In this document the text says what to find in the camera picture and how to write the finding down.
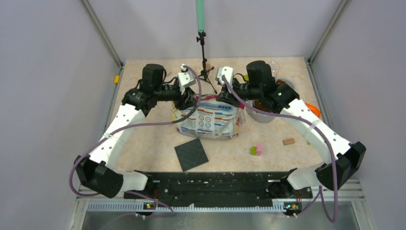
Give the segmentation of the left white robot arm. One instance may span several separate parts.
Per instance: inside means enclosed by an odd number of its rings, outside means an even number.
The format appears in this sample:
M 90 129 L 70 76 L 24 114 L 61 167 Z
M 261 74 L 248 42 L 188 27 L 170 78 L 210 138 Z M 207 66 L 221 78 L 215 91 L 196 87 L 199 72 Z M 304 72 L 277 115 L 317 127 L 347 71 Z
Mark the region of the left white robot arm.
M 195 94 L 190 88 L 201 83 L 197 73 L 185 64 L 181 65 L 172 85 L 164 82 L 166 70 L 159 64 L 146 64 L 136 87 L 128 90 L 121 101 L 118 112 L 101 139 L 74 161 L 69 173 L 69 186 L 77 196 L 102 195 L 113 198 L 127 190 L 135 190 L 142 198 L 153 194 L 154 186 L 142 172 L 117 172 L 117 160 L 137 127 L 166 126 L 177 121 L 144 123 L 158 102 L 172 101 L 179 106 L 186 102 L 200 104 L 202 92 Z

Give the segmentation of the colourful pet food bag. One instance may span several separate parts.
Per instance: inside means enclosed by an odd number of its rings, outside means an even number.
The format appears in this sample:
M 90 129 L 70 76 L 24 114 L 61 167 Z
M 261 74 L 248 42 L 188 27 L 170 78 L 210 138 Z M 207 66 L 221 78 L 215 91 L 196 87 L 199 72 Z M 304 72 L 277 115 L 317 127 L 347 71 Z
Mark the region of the colourful pet food bag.
M 216 100 L 214 94 L 202 95 L 193 114 L 176 124 L 177 132 L 191 137 L 209 139 L 233 139 L 239 134 L 239 126 L 245 122 L 244 106 L 232 106 Z

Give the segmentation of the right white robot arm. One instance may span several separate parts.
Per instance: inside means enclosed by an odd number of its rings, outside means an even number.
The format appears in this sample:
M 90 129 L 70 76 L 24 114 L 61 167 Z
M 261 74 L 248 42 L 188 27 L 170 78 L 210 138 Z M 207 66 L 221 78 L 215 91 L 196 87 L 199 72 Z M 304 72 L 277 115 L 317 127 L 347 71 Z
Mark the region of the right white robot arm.
M 281 184 L 286 197 L 294 197 L 300 189 L 323 186 L 331 191 L 340 189 L 360 168 L 366 152 L 361 142 L 351 143 L 327 126 L 287 83 L 278 83 L 271 66 L 263 60 L 246 66 L 248 81 L 240 83 L 231 67 L 220 67 L 216 81 L 222 86 L 219 100 L 233 106 L 258 100 L 265 111 L 290 124 L 319 153 L 322 163 L 306 168 L 292 169 Z

